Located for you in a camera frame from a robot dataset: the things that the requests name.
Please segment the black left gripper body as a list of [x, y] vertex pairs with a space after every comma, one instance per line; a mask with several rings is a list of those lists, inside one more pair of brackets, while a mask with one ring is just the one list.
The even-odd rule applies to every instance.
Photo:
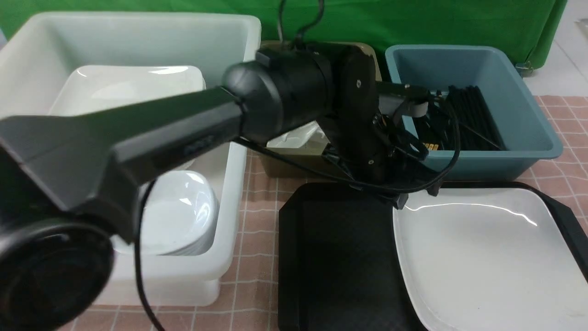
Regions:
[[422, 117], [433, 100], [422, 86], [374, 82], [338, 86], [332, 111], [322, 117], [329, 144], [322, 159], [344, 172], [357, 190], [369, 191], [402, 209], [410, 193], [436, 196], [443, 174], [423, 165], [428, 149], [401, 124]]

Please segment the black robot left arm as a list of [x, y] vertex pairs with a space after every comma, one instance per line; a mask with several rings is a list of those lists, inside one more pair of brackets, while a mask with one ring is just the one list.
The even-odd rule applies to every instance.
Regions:
[[345, 178], [401, 209], [438, 192], [428, 149], [399, 128], [438, 101], [420, 86], [378, 82], [357, 46], [294, 40], [227, 69], [219, 87], [72, 116], [1, 120], [1, 329], [54, 331], [90, 306], [115, 262], [111, 237], [138, 247], [156, 179], [229, 141], [265, 149], [316, 121]]

